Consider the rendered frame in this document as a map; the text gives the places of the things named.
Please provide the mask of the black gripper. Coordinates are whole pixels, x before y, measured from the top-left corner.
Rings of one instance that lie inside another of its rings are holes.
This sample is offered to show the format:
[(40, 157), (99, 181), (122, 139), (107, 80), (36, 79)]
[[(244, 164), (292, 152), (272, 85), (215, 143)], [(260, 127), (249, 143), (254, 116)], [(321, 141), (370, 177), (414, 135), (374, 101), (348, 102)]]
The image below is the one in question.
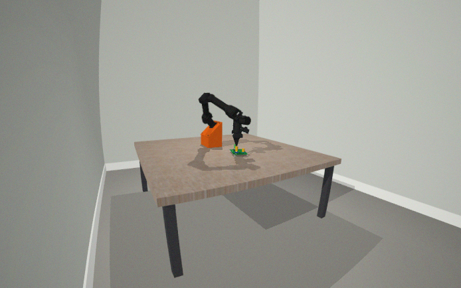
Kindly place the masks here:
[(242, 132), (240, 132), (240, 127), (242, 127), (241, 124), (233, 124), (233, 130), (232, 130), (232, 136), (233, 136), (233, 139), (234, 139), (234, 142), (235, 142), (235, 145), (237, 146), (238, 145), (238, 141), (240, 138), (243, 138), (243, 134)]

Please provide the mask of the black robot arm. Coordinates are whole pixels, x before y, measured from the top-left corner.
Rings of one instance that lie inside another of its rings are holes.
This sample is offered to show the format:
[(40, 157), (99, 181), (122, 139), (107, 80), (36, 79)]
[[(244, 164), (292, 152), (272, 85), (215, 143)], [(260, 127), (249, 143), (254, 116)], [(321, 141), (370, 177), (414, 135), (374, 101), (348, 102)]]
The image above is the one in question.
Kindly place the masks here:
[[(209, 128), (213, 128), (217, 124), (211, 119), (213, 116), (211, 113), (209, 113), (209, 102), (216, 105), (218, 108), (224, 110), (225, 113), (231, 119), (233, 119), (233, 123), (235, 124), (249, 125), (251, 122), (251, 118), (249, 116), (242, 115), (243, 112), (240, 111), (238, 108), (227, 105), (226, 103), (222, 102), (220, 99), (216, 98), (213, 94), (204, 93), (199, 98), (199, 102), (202, 104), (202, 107), (203, 107), (202, 122), (207, 123), (210, 126)], [(240, 132), (242, 131), (248, 134), (249, 129), (247, 127), (240, 127)]]

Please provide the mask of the green circuit board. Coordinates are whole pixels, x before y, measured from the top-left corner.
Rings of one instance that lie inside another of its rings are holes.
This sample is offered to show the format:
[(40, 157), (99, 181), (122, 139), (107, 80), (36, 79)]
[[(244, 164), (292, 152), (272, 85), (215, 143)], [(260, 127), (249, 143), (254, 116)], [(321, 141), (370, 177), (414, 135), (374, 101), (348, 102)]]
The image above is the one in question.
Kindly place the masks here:
[(244, 149), (238, 149), (238, 147), (235, 144), (234, 144), (234, 149), (230, 149), (230, 152), (234, 154), (234, 157), (235, 155), (247, 155), (248, 156), (248, 153), (246, 153)]

